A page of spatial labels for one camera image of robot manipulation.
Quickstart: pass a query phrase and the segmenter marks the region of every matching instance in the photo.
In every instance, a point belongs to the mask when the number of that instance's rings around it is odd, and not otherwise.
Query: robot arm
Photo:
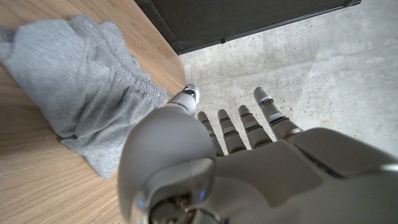
[[[277,141],[245,106],[247,150],[218,113],[223,154],[199,91],[187,85],[126,141],[119,201],[131,223],[396,223],[398,160],[329,129],[304,131],[262,88],[254,91]]]

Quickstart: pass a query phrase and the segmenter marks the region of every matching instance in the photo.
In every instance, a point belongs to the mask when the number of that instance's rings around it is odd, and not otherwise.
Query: grey cloth
[[[61,142],[109,179],[131,129],[167,101],[113,22],[88,16],[0,29],[0,61]]]

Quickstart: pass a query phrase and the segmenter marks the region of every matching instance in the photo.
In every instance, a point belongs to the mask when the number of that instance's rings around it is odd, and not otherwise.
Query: robotic hand
[[[198,88],[187,85],[126,141],[119,201],[131,223],[397,223],[398,160],[324,128],[303,131],[256,88],[277,141],[245,107],[246,150],[225,110],[224,156]]]

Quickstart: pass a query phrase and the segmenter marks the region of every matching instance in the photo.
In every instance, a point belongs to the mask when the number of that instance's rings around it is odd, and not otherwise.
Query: grey sweatpants
[[[0,29],[0,61],[61,142],[109,179],[131,129],[167,101],[113,22],[88,16]]]

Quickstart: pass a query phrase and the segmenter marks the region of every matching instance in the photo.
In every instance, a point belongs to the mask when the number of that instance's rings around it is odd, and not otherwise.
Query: robot finger
[[[211,127],[209,118],[207,117],[205,112],[199,112],[198,113],[198,120],[206,127],[207,131],[209,132],[210,138],[213,141],[213,145],[216,149],[216,155],[217,156],[224,156],[223,149],[220,146],[220,143],[218,142],[218,139],[216,137],[216,134],[213,131],[213,127]]]
[[[246,106],[242,105],[239,107],[239,116],[248,136],[251,149],[256,149],[272,142],[264,128],[257,122]]]
[[[265,89],[257,87],[254,90],[254,98],[271,126],[276,139],[287,139],[303,131],[283,114]]]
[[[228,153],[231,154],[245,150],[246,146],[225,110],[218,111],[218,119],[220,120],[221,129],[223,130],[223,136]]]

